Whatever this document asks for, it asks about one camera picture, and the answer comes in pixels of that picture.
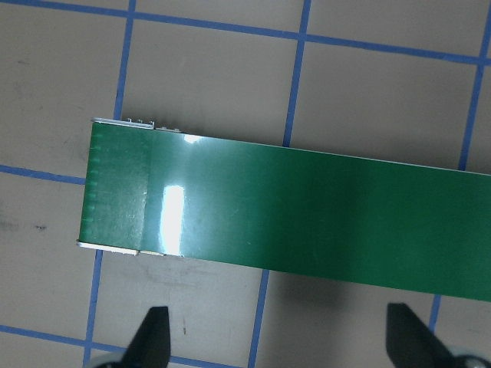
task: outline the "metal edge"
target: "metal edge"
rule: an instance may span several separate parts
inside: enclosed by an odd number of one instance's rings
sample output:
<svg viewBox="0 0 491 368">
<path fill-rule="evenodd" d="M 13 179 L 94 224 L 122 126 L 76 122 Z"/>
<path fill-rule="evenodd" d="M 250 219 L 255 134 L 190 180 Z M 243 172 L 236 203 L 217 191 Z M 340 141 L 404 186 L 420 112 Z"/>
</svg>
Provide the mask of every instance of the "metal edge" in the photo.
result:
<svg viewBox="0 0 491 368">
<path fill-rule="evenodd" d="M 103 119 L 101 117 L 93 117 L 91 119 L 93 123 L 110 124 L 110 125 L 121 125 L 122 127 L 132 127 L 140 129 L 154 129 L 154 123 L 135 123 L 134 121 L 122 121 L 122 120 L 112 120 Z"/>
<path fill-rule="evenodd" d="M 163 257 L 165 255 L 164 253 L 159 253 L 156 251 L 140 251 L 140 253 L 145 255 L 159 255 L 160 257 Z"/>
<path fill-rule="evenodd" d="M 136 249 L 126 249 L 126 248 L 112 247 L 110 245 L 84 243 L 82 241 L 77 241 L 77 245 L 81 248 L 96 249 L 99 251 L 110 251 L 113 253 L 121 253 L 122 255 L 138 255 L 138 253 L 140 253 L 140 251 L 137 251 Z"/>
</svg>

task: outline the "blue tape line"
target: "blue tape line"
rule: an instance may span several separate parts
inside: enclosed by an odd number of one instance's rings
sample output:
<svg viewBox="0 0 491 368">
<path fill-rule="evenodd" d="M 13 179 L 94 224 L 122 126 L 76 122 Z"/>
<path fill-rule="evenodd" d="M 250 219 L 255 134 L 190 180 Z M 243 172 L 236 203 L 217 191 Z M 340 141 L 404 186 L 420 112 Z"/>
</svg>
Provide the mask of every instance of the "blue tape line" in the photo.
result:
<svg viewBox="0 0 491 368">
<path fill-rule="evenodd" d="M 485 58 L 488 53 L 489 39 L 491 38 L 491 3 L 488 8 L 486 26 L 484 28 L 483 41 L 479 56 Z M 474 124 L 476 122 L 477 106 L 479 104 L 479 95 L 483 85 L 484 66 L 478 65 L 476 75 L 474 76 L 473 93 L 470 98 L 469 111 L 467 113 L 466 129 L 463 134 L 462 148 L 460 150 L 459 170 L 466 170 L 467 160 L 469 159 L 470 144 L 472 143 Z"/>
<path fill-rule="evenodd" d="M 266 301 L 266 292 L 268 291 L 269 270 L 262 270 L 261 284 L 259 285 L 258 303 L 255 309 L 254 328 L 252 330 L 251 349 L 249 351 L 248 368 L 255 367 L 255 358 L 258 354 L 259 338 L 261 336 L 262 314 Z"/>
<path fill-rule="evenodd" d="M 440 312 L 441 301 L 442 301 L 441 295 L 435 294 L 433 296 L 433 303 L 431 304 L 430 322 L 428 323 L 428 328 L 431 330 L 431 332 L 435 332 L 435 328 L 437 327 L 438 313 Z"/>
<path fill-rule="evenodd" d="M 305 35 L 308 27 L 308 16 L 310 15 L 311 0 L 304 0 L 302 18 L 300 21 L 299 33 Z M 297 51 L 295 52 L 295 63 L 293 64 L 292 86 L 290 88 L 290 98 L 288 99 L 288 112 L 286 114 L 285 132 L 283 133 L 283 146 L 290 147 L 292 141 L 293 121 L 295 119 L 295 109 L 297 106 L 298 86 L 300 85 L 300 73 L 302 70 L 302 60 L 304 57 L 305 41 L 299 38 L 297 41 Z"/>
<path fill-rule="evenodd" d="M 109 345 L 107 343 L 91 343 L 91 349 L 97 349 L 102 351 L 107 351 L 108 353 L 123 353 L 126 348 L 116 347 L 114 345 Z"/>
<path fill-rule="evenodd" d="M 124 89 L 126 87 L 126 76 L 128 67 L 128 58 L 130 57 L 131 35 L 133 34 L 133 18 L 137 7 L 137 0 L 130 0 L 128 3 L 128 18 L 126 20 L 126 26 L 124 29 L 123 50 L 121 52 L 120 61 L 120 74 L 117 81 L 116 100 L 114 102 L 114 115 L 115 120 L 121 118 L 123 111 Z M 99 285 L 101 282 L 101 267 L 102 267 L 102 251 L 96 251 L 94 260 L 94 273 L 92 274 L 92 288 L 91 288 L 91 302 L 89 304 L 89 315 L 87 319 L 87 332 L 85 340 L 89 343 L 92 342 L 94 337 L 94 325 L 97 310 L 97 298 L 99 295 Z M 91 347 L 84 348 L 84 365 L 87 365 L 91 358 Z"/>
<path fill-rule="evenodd" d="M 55 343 L 65 343 L 67 345 L 73 345 L 76 347 L 90 347 L 92 349 L 107 351 L 109 353 L 120 353 L 124 352 L 126 348 L 117 347 L 114 345 L 109 345 L 105 343 L 91 343 L 90 341 L 74 339 L 72 337 L 65 337 L 60 335 L 54 335 L 52 333 L 38 332 L 34 330 L 26 330 L 24 328 L 10 327 L 5 325 L 0 325 L 0 332 L 19 335 L 24 337 L 32 337 L 39 340 L 52 341 Z M 190 358 L 182 358 L 180 356 L 170 357 L 172 363 L 184 364 L 187 366 L 198 366 L 202 368 L 238 368 L 237 366 L 230 366 L 227 364 L 219 364 L 206 362 L 204 360 L 196 360 Z"/>
<path fill-rule="evenodd" d="M 130 0 L 128 6 L 128 19 L 124 28 L 123 50 L 121 52 L 120 75 L 117 80 L 116 101 L 114 103 L 113 119 L 120 120 L 123 111 L 124 89 L 126 87 L 126 75 L 128 59 L 130 58 L 131 35 L 133 34 L 133 13 L 137 7 L 136 0 Z"/>
<path fill-rule="evenodd" d="M 84 348 L 84 366 L 86 366 L 91 359 L 90 343 L 92 343 L 92 339 L 94 338 L 95 314 L 97 311 L 99 284 L 101 282 L 102 255 L 102 251 L 95 251 L 94 272 L 92 273 L 91 301 L 89 302 L 89 315 L 87 318 L 87 330 L 85 332 L 85 341 L 88 343 L 88 345 L 86 345 Z"/>
<path fill-rule="evenodd" d="M 13 4 L 13 5 L 27 5 L 36 8 L 65 10 L 67 12 L 110 15 L 114 17 L 125 17 L 125 18 L 127 16 L 127 12 L 125 10 L 100 8 L 97 6 L 65 4 L 63 2 L 41 2 L 39 0 L 0 0 L 0 2 L 3 2 L 5 4 Z"/>
<path fill-rule="evenodd" d="M 119 353 L 119 352 L 123 352 L 126 350 L 123 347 L 116 347 L 114 345 L 107 345 L 105 343 L 92 343 L 91 347 L 92 347 L 92 349 L 103 350 L 103 351 L 107 351 L 109 353 Z M 170 362 L 176 363 L 176 364 L 183 364 L 186 366 L 200 366 L 202 368 L 238 368 L 235 366 L 228 366 L 226 364 L 206 362 L 204 360 L 182 358 L 181 356 L 178 356 L 178 357 L 177 356 L 171 356 Z"/>
<path fill-rule="evenodd" d="M 181 18 L 171 15 L 150 14 L 139 11 L 135 12 L 134 18 L 142 21 L 156 21 L 159 23 L 168 23 L 172 25 L 187 25 L 190 27 L 209 28 L 219 31 L 246 33 L 249 35 L 251 34 L 274 38 L 287 38 L 291 40 L 296 40 L 298 38 L 298 33 L 292 31 L 281 31 L 271 28 L 252 27 L 250 25 L 233 25 L 220 21 L 204 21 L 201 19 Z"/>
<path fill-rule="evenodd" d="M 22 167 L 0 165 L 0 173 L 7 173 L 12 175 L 18 175 L 18 176 L 27 176 L 28 178 L 50 180 L 52 182 L 67 182 L 69 184 L 78 184 L 79 186 L 85 184 L 85 178 L 52 174 L 50 172 L 24 169 Z"/>
<path fill-rule="evenodd" d="M 238 368 L 237 366 L 229 366 L 226 364 L 206 362 L 204 360 L 196 360 L 189 358 L 182 358 L 180 356 L 171 356 L 170 362 L 175 364 L 183 364 L 185 366 L 199 366 L 201 368 Z"/>
<path fill-rule="evenodd" d="M 53 8 L 72 12 L 83 12 L 99 15 L 110 15 L 114 17 L 128 18 L 130 15 L 128 11 L 108 9 L 108 8 L 98 8 L 94 6 L 86 5 L 72 5 L 63 4 L 58 2 L 40 2 L 35 0 L 0 0 L 2 3 L 16 4 L 16 5 L 29 5 L 39 8 Z M 474 57 L 462 54 L 451 54 L 439 51 L 422 50 L 418 48 L 405 48 L 399 46 L 393 46 L 389 44 L 376 44 L 372 42 L 365 41 L 354 41 L 347 40 L 343 38 L 333 38 L 326 37 L 316 34 L 299 34 L 292 31 L 281 31 L 270 28 L 260 28 L 252 27 L 247 25 L 233 25 L 229 23 L 222 23 L 217 21 L 202 21 L 199 19 L 190 18 L 180 18 L 173 17 L 169 15 L 157 15 L 143 12 L 134 12 L 133 19 L 139 19 L 144 21 L 157 21 L 161 23 L 169 23 L 175 25 L 188 25 L 191 27 L 199 28 L 210 28 L 217 29 L 221 31 L 232 31 L 238 33 L 246 33 L 251 35 L 261 35 L 274 38 L 286 38 L 292 40 L 302 39 L 305 42 L 319 43 L 319 44 L 330 44 L 335 46 L 346 46 L 350 48 L 361 48 L 364 50 L 380 51 L 394 54 L 406 54 L 410 56 L 417 56 L 420 58 L 432 58 L 443 61 L 452 61 L 456 63 L 463 64 L 475 64 L 475 65 L 491 65 L 491 58 L 484 57 Z"/>
<path fill-rule="evenodd" d="M 26 330 L 24 328 L 10 327 L 5 325 L 0 325 L 0 332 L 5 332 L 7 334 L 20 335 L 25 337 L 34 337 L 39 340 L 53 341 L 55 343 L 66 343 L 67 345 L 75 345 L 77 347 L 85 346 L 85 341 L 80 339 L 74 339 L 72 337 L 65 337 L 60 335 L 54 335 L 52 333 L 44 333 L 33 330 Z"/>
<path fill-rule="evenodd" d="M 344 38 L 334 38 L 326 36 L 318 36 L 314 34 L 307 34 L 305 41 L 314 42 L 318 44 L 330 44 L 334 46 L 347 46 L 350 48 L 361 48 L 370 51 L 380 51 L 392 54 L 405 54 L 409 56 L 418 56 L 420 58 L 430 58 L 442 61 L 453 61 L 463 64 L 476 64 L 476 65 L 490 65 L 491 59 L 484 57 L 468 56 L 461 54 L 448 54 L 445 52 L 423 50 L 419 48 L 405 48 L 401 46 L 393 46 L 389 44 L 376 44 L 373 42 L 365 41 L 353 41 Z"/>
<path fill-rule="evenodd" d="M 477 105 L 479 103 L 479 95 L 483 84 L 484 67 L 476 67 L 476 75 L 474 77 L 473 93 L 470 98 L 469 111 L 467 113 L 466 129 L 463 134 L 462 148 L 460 149 L 459 170 L 465 171 L 467 168 L 467 160 L 469 159 L 470 144 L 473 138 L 474 123 L 476 122 Z"/>
</svg>

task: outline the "blue grid line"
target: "blue grid line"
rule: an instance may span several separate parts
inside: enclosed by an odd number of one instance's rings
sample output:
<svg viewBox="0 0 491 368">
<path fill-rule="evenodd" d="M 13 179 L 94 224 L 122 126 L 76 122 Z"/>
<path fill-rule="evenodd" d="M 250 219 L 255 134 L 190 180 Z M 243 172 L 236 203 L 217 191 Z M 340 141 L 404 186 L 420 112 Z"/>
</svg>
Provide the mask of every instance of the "blue grid line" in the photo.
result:
<svg viewBox="0 0 491 368">
<path fill-rule="evenodd" d="M 355 41 L 345 38 L 335 38 L 328 36 L 320 36 L 315 34 L 307 34 L 305 36 L 307 42 L 317 44 L 329 44 L 332 46 L 347 46 L 350 48 L 361 48 L 370 51 L 387 52 L 391 54 L 405 54 L 408 56 L 416 56 L 419 58 L 437 59 L 442 61 L 452 61 L 462 64 L 490 65 L 491 59 L 486 57 L 469 56 L 462 54 L 451 54 L 441 51 L 431 51 L 421 48 L 406 48 L 403 46 L 394 46 L 391 44 L 378 44 L 375 42 Z"/>
<path fill-rule="evenodd" d="M 49 180 L 52 182 L 66 182 L 68 184 L 77 184 L 79 186 L 85 184 L 85 178 L 52 174 L 51 172 L 24 169 L 22 167 L 0 165 L 0 173 L 7 173 L 17 176 L 27 176 L 28 178 Z"/>
<path fill-rule="evenodd" d="M 435 332 L 435 329 L 437 328 L 438 313 L 440 312 L 441 301 L 442 301 L 441 295 L 435 294 L 433 296 L 433 303 L 431 304 L 430 322 L 428 323 L 428 328 L 431 330 L 431 332 Z"/>
<path fill-rule="evenodd" d="M 33 337 L 35 339 L 52 341 L 55 343 L 66 343 L 67 345 L 75 345 L 77 347 L 84 347 L 86 345 L 86 342 L 84 340 L 74 339 L 73 337 L 54 335 L 52 333 L 27 330 L 25 328 L 17 328 L 17 327 L 0 325 L 0 332 L 5 332 L 7 334 L 20 335 L 20 336 L 25 336 L 25 337 Z"/>
<path fill-rule="evenodd" d="M 252 329 L 251 348 L 249 351 L 249 361 L 247 368 L 255 367 L 255 358 L 258 354 L 259 338 L 261 336 L 262 314 L 266 301 L 266 291 L 268 290 L 269 270 L 262 270 L 261 284 L 259 285 L 258 303 L 255 309 L 254 327 Z"/>
<path fill-rule="evenodd" d="M 97 6 L 89 6 L 89 5 L 66 4 L 63 2 L 44 2 L 40 0 L 0 0 L 0 2 L 3 2 L 5 4 L 13 4 L 13 5 L 33 6 L 36 8 L 65 10 L 67 12 L 110 15 L 113 17 L 123 17 L 123 18 L 127 17 L 126 10 L 100 8 Z"/>
<path fill-rule="evenodd" d="M 101 282 L 101 267 L 102 267 L 102 251 L 96 250 L 94 257 L 94 271 L 92 273 L 92 285 L 91 285 L 91 301 L 89 302 L 89 313 L 87 317 L 87 330 L 85 332 L 85 340 L 88 343 L 92 342 L 94 338 L 95 327 L 95 314 L 97 310 L 97 298 L 99 295 L 99 284 Z M 89 363 L 91 359 L 91 346 L 87 344 L 84 346 L 84 366 Z"/>
<path fill-rule="evenodd" d="M 484 28 L 483 41 L 481 43 L 481 49 L 479 57 L 484 58 L 488 53 L 489 40 L 491 38 L 491 3 L 488 8 L 488 15 L 486 19 L 486 26 Z M 460 151 L 459 158 L 459 170 L 465 170 L 467 168 L 467 160 L 469 158 L 470 144 L 472 141 L 474 123 L 476 122 L 477 105 L 479 103 L 479 95 L 481 92 L 481 86 L 483 85 L 484 66 L 478 65 L 476 68 L 476 75 L 474 77 L 473 93 L 470 99 L 469 113 L 467 114 L 466 129 L 463 135 L 462 149 Z"/>
<path fill-rule="evenodd" d="M 199 368 L 238 368 L 237 366 L 229 366 L 226 364 L 206 362 L 204 360 L 196 360 L 190 358 L 182 358 L 180 356 L 171 356 L 170 362 L 175 364 L 183 364 L 185 366 L 198 366 Z"/>
<path fill-rule="evenodd" d="M 308 16 L 310 15 L 311 0 L 305 0 L 302 9 L 302 19 L 300 21 L 300 35 L 307 33 Z M 302 60 L 304 57 L 305 41 L 299 38 L 297 41 L 297 51 L 295 52 L 295 63 L 293 65 L 292 87 L 288 100 L 288 112 L 286 114 L 285 132 L 283 134 L 283 146 L 290 147 L 292 141 L 293 120 L 295 119 L 295 109 L 297 106 L 298 87 L 300 85 L 300 72 L 302 70 Z"/>
<path fill-rule="evenodd" d="M 7 4 L 16 4 L 16 5 L 27 5 L 27 6 L 35 6 L 39 8 L 52 8 L 58 10 L 65 10 L 71 12 L 83 12 L 97 15 L 109 15 L 120 18 L 133 18 L 144 21 L 157 21 L 161 23 L 170 23 L 175 25 L 187 25 L 191 27 L 199 27 L 199 28 L 211 28 L 220 31 L 233 31 L 238 33 L 246 33 L 251 35 L 261 35 L 268 36 L 274 38 L 286 38 L 292 40 L 303 40 L 305 42 L 319 43 L 319 44 L 329 44 L 335 46 L 346 46 L 350 48 L 360 48 L 364 50 L 370 51 L 380 51 L 387 52 L 393 54 L 405 54 L 410 56 L 416 56 L 420 58 L 432 58 L 442 61 L 452 61 L 456 63 L 463 64 L 474 64 L 474 65 L 491 65 L 491 58 L 487 58 L 486 55 L 482 55 L 479 57 L 463 55 L 463 54 L 452 54 L 440 51 L 431 51 L 424 50 L 419 48 L 407 48 L 401 46 L 394 46 L 390 44 L 378 44 L 374 42 L 366 42 L 366 41 L 355 41 L 348 40 L 344 38 L 334 38 L 316 34 L 300 34 L 298 32 L 292 31 L 281 31 L 277 29 L 270 28 L 260 28 L 260 27 L 252 27 L 248 25 L 234 25 L 230 23 L 223 23 L 217 21 L 204 21 L 200 19 L 191 19 L 191 18 L 181 18 L 170 15 L 158 15 L 158 14 L 150 14 L 144 12 L 129 12 L 124 10 L 117 9 L 109 9 L 109 8 L 99 8 L 94 6 L 86 6 L 86 5 L 72 5 L 72 4 L 64 4 L 60 2 L 46 2 L 39 0 L 0 0 L 0 2 Z"/>
<path fill-rule="evenodd" d="M 127 66 L 128 58 L 130 56 L 131 35 L 133 33 L 133 18 L 131 15 L 134 13 L 137 7 L 137 0 L 130 0 L 128 4 L 128 18 L 124 29 L 123 50 L 121 51 L 120 61 L 120 73 L 117 81 L 116 99 L 114 101 L 114 119 L 121 118 L 121 111 L 123 109 L 124 88 L 126 86 Z M 101 282 L 101 268 L 102 268 L 103 252 L 96 250 L 94 259 L 94 272 L 92 274 L 91 285 L 91 301 L 89 303 L 89 314 L 87 317 L 87 331 L 85 340 L 92 342 L 94 337 L 95 317 L 97 311 L 97 298 L 99 295 L 99 285 Z M 84 348 L 84 366 L 89 363 L 91 359 L 91 347 L 86 346 Z"/>
<path fill-rule="evenodd" d="M 123 110 L 124 88 L 126 87 L 126 74 L 128 59 L 130 58 L 131 35 L 133 33 L 133 13 L 137 7 L 137 0 L 130 0 L 128 5 L 128 18 L 124 28 L 123 50 L 121 52 L 120 75 L 117 81 L 116 102 L 114 103 L 113 119 L 120 120 Z"/>
<path fill-rule="evenodd" d="M 0 333 L 2 332 L 12 335 L 35 338 L 38 340 L 51 341 L 54 343 L 64 343 L 76 347 L 88 347 L 90 349 L 97 349 L 97 350 L 107 351 L 110 353 L 122 353 L 126 350 L 126 348 L 124 347 L 117 347 L 115 345 L 109 345 L 105 343 L 93 343 L 87 340 L 75 339 L 73 337 L 66 337 L 61 335 L 55 335 L 52 333 L 27 330 L 25 328 L 10 327 L 5 325 L 0 325 Z M 205 360 L 182 358 L 181 356 L 178 357 L 172 356 L 170 357 L 170 361 L 172 363 L 184 364 L 187 366 L 197 366 L 200 368 L 238 368 L 237 366 L 206 362 Z"/>
</svg>

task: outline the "green pcb strip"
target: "green pcb strip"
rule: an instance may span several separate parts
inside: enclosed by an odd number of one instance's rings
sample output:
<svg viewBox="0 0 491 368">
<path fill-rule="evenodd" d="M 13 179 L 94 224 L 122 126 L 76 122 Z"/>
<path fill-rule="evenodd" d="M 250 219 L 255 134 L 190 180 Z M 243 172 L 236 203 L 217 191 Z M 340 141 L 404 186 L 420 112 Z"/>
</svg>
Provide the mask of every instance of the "green pcb strip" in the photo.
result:
<svg viewBox="0 0 491 368">
<path fill-rule="evenodd" d="M 491 301 L 491 176 L 94 123 L 80 243 Z"/>
</svg>

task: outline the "gray surface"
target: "gray surface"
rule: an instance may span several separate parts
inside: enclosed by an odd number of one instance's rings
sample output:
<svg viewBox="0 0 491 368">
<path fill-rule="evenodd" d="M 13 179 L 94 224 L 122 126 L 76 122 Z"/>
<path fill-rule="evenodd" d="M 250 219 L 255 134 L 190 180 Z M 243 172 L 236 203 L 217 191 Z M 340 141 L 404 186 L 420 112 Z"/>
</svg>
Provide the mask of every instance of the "gray surface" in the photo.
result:
<svg viewBox="0 0 491 368">
<path fill-rule="evenodd" d="M 469 151 L 467 169 L 491 174 L 491 73 L 486 70 L 483 89 L 479 96 L 479 108 Z"/>
<path fill-rule="evenodd" d="M 428 321 L 433 296 L 272 272 L 257 367 L 391 367 L 385 349 L 389 302 Z"/>
<path fill-rule="evenodd" d="M 467 347 L 491 360 L 491 303 L 443 297 L 436 333 L 448 345 Z"/>
<path fill-rule="evenodd" d="M 308 44 L 292 146 L 456 169 L 474 69 Z"/>
<path fill-rule="evenodd" d="M 485 0 L 312 0 L 308 33 L 478 55 Z"/>
<path fill-rule="evenodd" d="M 297 31 L 302 14 L 298 0 L 144 0 L 139 12 L 173 15 L 237 25 Z"/>
<path fill-rule="evenodd" d="M 314 0 L 308 31 L 477 54 L 486 4 Z M 139 0 L 137 10 L 296 31 L 302 2 Z M 0 4 L 0 165 L 84 176 L 88 121 L 113 117 L 125 22 Z M 296 46 L 136 20 L 124 117 L 279 145 Z M 455 168 L 475 70 L 306 44 L 292 145 Z M 486 173 L 490 88 L 487 71 L 469 161 L 469 169 Z M 82 186 L 0 174 L 1 325 L 85 338 L 94 252 L 74 246 L 82 192 Z M 150 305 L 168 304 L 173 355 L 247 366 L 259 278 L 260 270 L 251 268 L 105 253 L 94 340 L 124 346 Z M 428 320 L 427 294 L 273 272 L 256 366 L 388 368 L 382 338 L 388 301 L 406 301 Z M 491 355 L 490 305 L 444 297 L 437 333 Z M 0 333 L 0 366 L 80 367 L 82 353 L 81 347 Z"/>
<path fill-rule="evenodd" d="M 0 333 L 0 364 L 11 368 L 80 366 L 83 350 L 62 343 Z"/>
<path fill-rule="evenodd" d="M 0 324 L 85 338 L 94 254 L 74 247 L 84 188 L 0 173 Z"/>
<path fill-rule="evenodd" d="M 0 5 L 3 165 L 85 176 L 87 120 L 113 115 L 124 23 Z"/>
<path fill-rule="evenodd" d="M 123 115 L 281 144 L 296 43 L 136 21 Z"/>
<path fill-rule="evenodd" d="M 94 340 L 124 347 L 148 308 L 166 305 L 173 355 L 247 366 L 260 278 L 257 268 L 105 254 Z"/>
</svg>

